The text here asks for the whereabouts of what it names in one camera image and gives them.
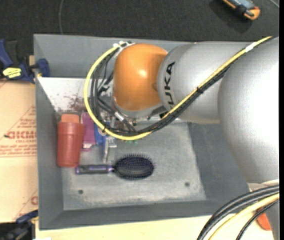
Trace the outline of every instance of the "robotic arm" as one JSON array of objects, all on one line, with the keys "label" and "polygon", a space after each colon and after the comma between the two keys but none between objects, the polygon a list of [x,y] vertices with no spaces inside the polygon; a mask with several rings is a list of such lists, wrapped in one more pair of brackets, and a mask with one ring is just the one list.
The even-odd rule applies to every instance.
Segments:
[{"label": "robotic arm", "polygon": [[[177,117],[196,124],[221,124],[249,184],[278,180],[278,50],[278,38],[253,44],[199,42],[169,53],[151,44],[130,44],[117,54],[111,76],[91,89],[91,97],[96,97],[108,90],[103,83],[113,81],[108,111],[120,124],[99,126],[123,140],[134,140]],[[98,99],[86,104],[96,120],[103,117],[96,115]],[[140,128],[140,122],[153,116],[159,116],[161,123]],[[279,205],[266,214],[274,238],[279,239]]]}]

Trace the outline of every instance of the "black carpet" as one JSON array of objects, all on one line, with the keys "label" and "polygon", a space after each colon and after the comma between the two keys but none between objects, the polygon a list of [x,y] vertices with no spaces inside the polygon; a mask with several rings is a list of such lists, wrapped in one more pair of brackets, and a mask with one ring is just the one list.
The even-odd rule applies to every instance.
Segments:
[{"label": "black carpet", "polygon": [[[255,41],[279,35],[279,9],[269,0],[253,0],[261,9],[255,21],[219,0],[64,0],[59,23],[61,1],[0,0],[0,39],[17,40],[18,55],[27,57],[38,33],[172,41]],[[0,236],[12,228],[0,225]]]}]

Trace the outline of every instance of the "yellow cable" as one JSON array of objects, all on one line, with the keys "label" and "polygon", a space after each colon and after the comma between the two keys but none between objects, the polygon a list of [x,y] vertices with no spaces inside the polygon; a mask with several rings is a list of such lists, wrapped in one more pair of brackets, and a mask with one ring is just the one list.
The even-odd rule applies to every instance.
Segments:
[{"label": "yellow cable", "polygon": [[213,234],[210,236],[209,240],[213,240],[214,237],[216,237],[216,235],[223,229],[230,227],[232,224],[234,224],[235,221],[238,221],[239,219],[241,219],[242,217],[246,216],[247,214],[261,208],[264,207],[268,204],[270,204],[271,202],[275,201],[279,199],[279,193],[271,195],[269,197],[266,197],[264,199],[262,199],[259,202],[256,202],[250,206],[248,206],[247,208],[243,209],[242,211],[240,211],[239,213],[235,214],[233,217],[227,219],[223,224],[221,224],[219,227],[217,227],[216,230],[214,230]]},{"label": "yellow cable", "polygon": [[149,132],[145,132],[145,133],[142,133],[142,134],[139,134],[137,136],[122,136],[122,135],[118,135],[116,133],[113,133],[112,131],[106,129],[104,127],[104,125],[98,121],[98,119],[95,117],[94,113],[92,112],[90,106],[89,106],[89,103],[88,103],[88,87],[89,87],[89,83],[90,83],[90,78],[95,70],[95,68],[99,65],[99,63],[102,62],[102,60],[104,58],[106,58],[109,54],[111,54],[113,51],[115,51],[117,49],[117,46],[115,47],[112,47],[110,48],[108,51],[106,51],[102,56],[100,56],[97,61],[95,61],[95,63],[92,65],[91,69],[89,70],[88,74],[87,74],[87,77],[86,77],[86,80],[85,80],[85,84],[84,84],[84,103],[85,103],[85,106],[86,106],[86,109],[87,109],[87,112],[88,114],[90,115],[90,117],[92,118],[92,120],[96,123],[96,125],[103,129],[104,132],[106,132],[107,134],[109,134],[110,136],[113,136],[117,139],[120,139],[120,140],[125,140],[125,141],[134,141],[136,139],[139,139],[139,138],[143,138],[147,135],[149,135],[151,133],[151,131]]},{"label": "yellow cable", "polygon": [[174,108],[172,108],[163,118],[166,118],[169,114],[172,114],[175,110],[177,110],[182,104],[184,104],[196,91],[198,88],[201,88],[203,85],[205,85],[207,82],[212,80],[218,73],[220,73],[223,69],[225,69],[227,66],[229,66],[232,62],[234,62],[236,59],[241,57],[243,54],[250,51],[255,46],[259,45],[260,43],[270,39],[271,36],[265,37],[259,41],[253,42],[252,44],[248,45],[243,50],[239,51],[236,55],[234,55],[232,58],[230,58],[228,61],[223,63],[218,69],[216,69],[206,80],[204,80],[197,88],[195,88],[188,96],[186,96],[184,99],[182,99],[179,104],[177,104]]},{"label": "yellow cable", "polygon": [[[172,114],[175,110],[177,110],[181,105],[183,105],[196,91],[198,88],[201,88],[203,85],[205,85],[207,82],[209,82],[211,79],[213,79],[219,72],[221,72],[223,69],[225,69],[227,66],[229,66],[232,62],[234,62],[236,59],[238,59],[240,56],[242,56],[243,54],[247,53],[248,51],[250,51],[251,49],[253,49],[255,46],[257,46],[258,44],[266,41],[267,39],[270,39],[271,36],[265,37],[259,41],[253,42],[252,44],[248,45],[246,48],[244,48],[243,50],[239,51],[236,55],[234,55],[232,58],[230,58],[228,61],[226,61],[224,64],[222,64],[218,69],[216,69],[206,80],[204,80],[197,88],[195,88],[188,96],[186,96],[183,100],[181,100],[174,108],[172,108],[164,117],[166,118],[168,115]],[[104,127],[104,125],[98,121],[98,119],[95,117],[95,115],[93,114],[89,103],[88,103],[88,87],[89,87],[89,82],[90,82],[90,78],[94,72],[94,70],[96,69],[96,67],[99,65],[99,63],[101,63],[101,61],[106,58],[109,54],[111,54],[114,50],[117,49],[118,46],[115,46],[113,48],[110,48],[108,51],[106,51],[102,56],[100,56],[97,61],[95,61],[95,63],[92,65],[92,67],[90,68],[86,80],[85,80],[85,85],[84,85],[84,102],[85,102],[85,106],[87,109],[88,114],[91,116],[92,120],[96,123],[96,125],[101,128],[104,132],[106,132],[107,134],[109,134],[110,136],[113,136],[117,139],[120,140],[124,140],[124,141],[134,141],[134,140],[138,140],[140,138],[143,138],[149,134],[151,134],[151,131],[148,132],[144,132],[141,134],[137,134],[135,136],[122,136],[119,134],[116,134],[108,129],[106,129]]]}]

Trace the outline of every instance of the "purple brush handle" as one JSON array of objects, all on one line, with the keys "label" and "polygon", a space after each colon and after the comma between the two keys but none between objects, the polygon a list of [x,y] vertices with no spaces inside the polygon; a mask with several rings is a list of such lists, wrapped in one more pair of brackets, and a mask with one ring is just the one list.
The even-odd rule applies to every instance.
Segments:
[{"label": "purple brush handle", "polygon": [[75,169],[76,174],[107,174],[113,171],[113,166],[109,164],[88,164],[79,165]]}]

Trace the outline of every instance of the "cable bundle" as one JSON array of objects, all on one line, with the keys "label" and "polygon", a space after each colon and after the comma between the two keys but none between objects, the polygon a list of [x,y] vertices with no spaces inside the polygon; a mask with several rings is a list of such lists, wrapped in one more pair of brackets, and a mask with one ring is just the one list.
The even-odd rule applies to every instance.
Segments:
[{"label": "cable bundle", "polygon": [[[234,221],[242,218],[243,216],[262,208],[259,212],[254,214],[252,218],[244,225],[240,233],[238,234],[236,240],[240,240],[245,230],[249,227],[249,225],[263,212],[267,209],[271,208],[273,205],[279,202],[279,184],[274,186],[268,186],[264,188],[260,188],[258,190],[246,193],[241,195],[219,210],[217,210],[211,218],[204,225],[202,231],[200,232],[197,240],[204,240],[204,238],[211,233],[211,236],[208,238],[209,240],[214,239],[218,232],[220,232],[223,228],[232,224]],[[216,225],[224,219],[229,214],[241,210],[236,213],[233,217],[226,220],[222,225],[216,227]]]}]

